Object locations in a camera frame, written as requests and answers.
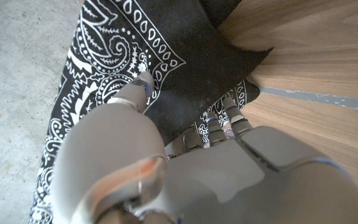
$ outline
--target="robotic finger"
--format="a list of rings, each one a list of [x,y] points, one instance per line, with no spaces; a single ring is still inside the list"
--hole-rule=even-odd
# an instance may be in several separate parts
[[[54,223],[358,223],[346,172],[277,129],[252,128],[230,98],[234,139],[209,112],[210,148],[194,126],[164,148],[142,114],[152,89],[142,73],[70,131],[55,162]]]

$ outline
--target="gray concrete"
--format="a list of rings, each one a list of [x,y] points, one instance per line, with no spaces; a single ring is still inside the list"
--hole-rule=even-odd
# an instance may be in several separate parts
[[[0,0],[0,223],[27,223],[80,3]]]

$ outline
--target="black and white fabric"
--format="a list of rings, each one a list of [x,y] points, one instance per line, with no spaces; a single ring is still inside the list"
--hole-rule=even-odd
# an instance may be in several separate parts
[[[239,1],[201,2],[85,1],[55,97],[29,223],[52,223],[53,163],[67,133],[140,72],[155,78],[145,115],[166,144],[194,122],[206,141],[203,112],[213,110],[221,124],[227,121],[223,96],[239,107],[258,96],[245,77],[269,51],[237,50],[215,29]],[[216,10],[222,6],[230,10]]]

